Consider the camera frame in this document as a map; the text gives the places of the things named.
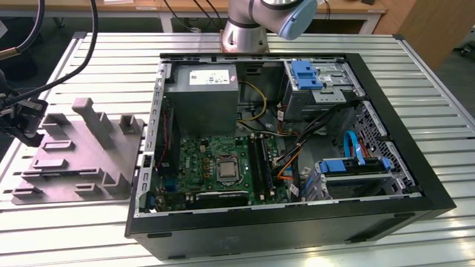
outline expansion slot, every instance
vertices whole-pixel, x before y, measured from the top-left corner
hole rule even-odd
[[[254,194],[261,200],[265,200],[265,195],[274,196],[275,192],[263,136],[251,135],[251,137],[249,137],[247,147],[253,173]]]

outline white sticker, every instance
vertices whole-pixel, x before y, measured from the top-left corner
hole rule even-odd
[[[7,26],[2,23],[0,21],[0,38],[3,37],[3,35],[7,33],[8,28]]]
[[[299,189],[294,184],[290,186],[290,191],[295,196],[299,196]]]
[[[331,77],[329,75],[322,75],[322,76],[319,76],[319,78],[321,78],[321,81],[326,81],[326,82],[331,82],[333,81],[333,79],[331,79]]]
[[[157,7],[137,7],[137,10],[157,10]]]
[[[278,119],[279,121],[283,121],[283,115],[285,115],[285,112],[279,110],[279,111],[277,112],[277,119]]]
[[[229,70],[203,70],[190,72],[190,85],[229,85]]]

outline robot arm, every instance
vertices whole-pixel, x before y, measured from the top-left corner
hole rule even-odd
[[[267,51],[266,28],[287,40],[297,39],[314,19],[317,8],[317,0],[231,0],[223,51]]]

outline cpu socket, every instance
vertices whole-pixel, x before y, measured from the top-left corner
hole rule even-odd
[[[217,181],[225,185],[233,185],[239,181],[239,162],[235,156],[219,156],[217,158]]]

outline slotted aluminum worktable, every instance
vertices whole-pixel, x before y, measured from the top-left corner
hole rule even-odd
[[[270,35],[273,52],[361,53],[395,110],[418,142],[458,208],[418,222],[377,242],[270,251],[189,260],[210,266],[402,266],[474,264],[475,261],[475,124],[434,73],[393,36],[303,35],[289,42]],[[84,59],[91,37],[74,39],[52,74],[55,79]],[[71,109],[91,97],[110,119],[133,113],[149,121],[155,72],[162,52],[219,52],[218,34],[103,33],[90,66],[43,97],[48,112]],[[35,149],[18,140],[0,164],[0,192],[14,189]],[[0,194],[0,266],[145,266],[161,264],[126,239],[129,201],[15,206]]]

